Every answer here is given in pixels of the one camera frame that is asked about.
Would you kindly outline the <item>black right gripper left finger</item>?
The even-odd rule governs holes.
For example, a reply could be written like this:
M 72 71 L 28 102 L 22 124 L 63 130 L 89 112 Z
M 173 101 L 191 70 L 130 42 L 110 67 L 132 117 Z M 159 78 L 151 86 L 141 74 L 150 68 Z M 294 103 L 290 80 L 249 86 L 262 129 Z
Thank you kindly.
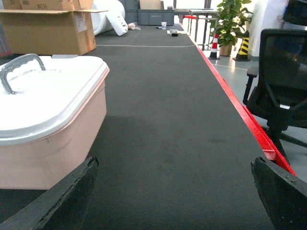
M 2 230 L 81 230 L 99 161 L 90 157 L 33 202 L 0 224 Z

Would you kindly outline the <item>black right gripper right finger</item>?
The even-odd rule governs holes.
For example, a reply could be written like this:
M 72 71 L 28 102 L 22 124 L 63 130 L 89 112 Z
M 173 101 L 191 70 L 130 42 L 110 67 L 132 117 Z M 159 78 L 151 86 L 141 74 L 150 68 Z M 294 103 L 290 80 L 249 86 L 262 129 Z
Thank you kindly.
M 257 157 L 251 164 L 254 184 L 276 230 L 307 228 L 307 183 L 277 164 Z

